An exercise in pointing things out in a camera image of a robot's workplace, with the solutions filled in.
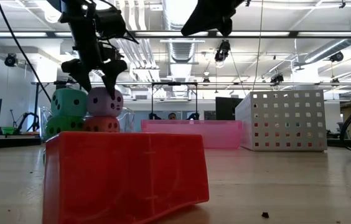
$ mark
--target dice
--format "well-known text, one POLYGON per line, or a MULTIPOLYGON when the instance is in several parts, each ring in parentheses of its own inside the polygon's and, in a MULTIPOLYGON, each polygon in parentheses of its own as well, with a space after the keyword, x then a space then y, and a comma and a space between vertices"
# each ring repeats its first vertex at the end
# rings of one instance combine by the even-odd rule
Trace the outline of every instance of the dice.
POLYGON ((56 90, 52 95, 51 111, 53 116, 85 116, 87 94, 69 88, 56 90))
POLYGON ((118 90, 115 90, 115 98, 112 99, 105 87, 96 87, 88 93, 87 110, 93 116, 117 117, 123 103, 123 96, 118 90))
POLYGON ((45 127, 46 138, 51 138, 61 131, 82 131, 83 123, 83 118, 78 116, 53 116, 45 127))
POLYGON ((83 125, 84 131, 119 133, 119 121, 112 116, 95 116, 85 120, 83 125))

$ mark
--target white perforated crate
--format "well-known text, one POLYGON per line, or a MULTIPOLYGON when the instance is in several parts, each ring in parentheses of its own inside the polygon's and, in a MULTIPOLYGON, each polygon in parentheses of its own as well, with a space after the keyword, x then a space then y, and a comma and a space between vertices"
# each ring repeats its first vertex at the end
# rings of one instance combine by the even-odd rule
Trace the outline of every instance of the white perforated crate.
POLYGON ((322 90, 251 92, 236 107, 241 146, 253 151, 327 149, 322 90))

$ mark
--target table surface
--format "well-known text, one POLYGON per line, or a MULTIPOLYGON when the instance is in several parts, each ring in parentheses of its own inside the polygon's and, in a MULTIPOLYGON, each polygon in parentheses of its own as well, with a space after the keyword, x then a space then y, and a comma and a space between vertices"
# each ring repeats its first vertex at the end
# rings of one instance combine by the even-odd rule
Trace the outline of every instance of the table surface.
MULTIPOLYGON (((42 150, 0 149, 0 224, 41 223, 42 150)), ((351 223, 351 152, 345 149, 205 153, 210 201, 155 223, 351 223)))

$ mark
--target wooden table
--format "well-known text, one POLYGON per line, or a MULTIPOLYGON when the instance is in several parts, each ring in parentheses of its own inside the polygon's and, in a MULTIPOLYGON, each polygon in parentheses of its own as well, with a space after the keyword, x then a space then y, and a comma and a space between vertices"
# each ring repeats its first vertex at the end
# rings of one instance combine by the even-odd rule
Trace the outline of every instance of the wooden table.
MULTIPOLYGON (((0 149, 0 224, 41 223, 42 149, 0 149)), ((207 150, 206 158, 210 201, 156 223, 351 223, 351 152, 345 149, 207 150)))

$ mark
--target purple dice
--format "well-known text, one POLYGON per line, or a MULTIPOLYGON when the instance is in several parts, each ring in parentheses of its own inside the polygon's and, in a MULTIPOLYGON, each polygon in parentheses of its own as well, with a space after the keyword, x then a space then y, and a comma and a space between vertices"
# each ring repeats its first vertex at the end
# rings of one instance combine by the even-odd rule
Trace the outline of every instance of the purple dice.
POLYGON ((115 98, 109 95, 105 87, 96 87, 88 93, 87 111, 93 116, 120 115, 123 109, 123 96, 115 90, 115 98))

